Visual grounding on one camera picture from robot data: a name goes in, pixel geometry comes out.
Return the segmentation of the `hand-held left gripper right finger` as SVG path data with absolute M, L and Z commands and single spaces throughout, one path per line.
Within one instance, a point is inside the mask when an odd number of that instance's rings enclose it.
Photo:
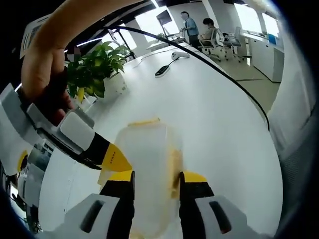
M 179 218 L 183 236 L 246 236 L 247 218 L 223 196 L 215 196 L 205 177 L 179 175 Z

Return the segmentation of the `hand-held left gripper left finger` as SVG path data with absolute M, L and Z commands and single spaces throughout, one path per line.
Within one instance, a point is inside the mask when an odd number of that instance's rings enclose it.
M 65 215 L 66 239 L 128 239 L 134 217 L 135 172 L 113 174 Z

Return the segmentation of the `person's right hand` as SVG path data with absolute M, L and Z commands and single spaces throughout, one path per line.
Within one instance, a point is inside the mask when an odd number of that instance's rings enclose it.
M 74 104 L 62 86 L 58 91 L 48 92 L 51 85 L 60 86 L 64 73 L 64 49 L 31 46 L 23 60 L 21 70 L 22 92 L 28 103 L 34 103 L 42 114 L 55 126 Z

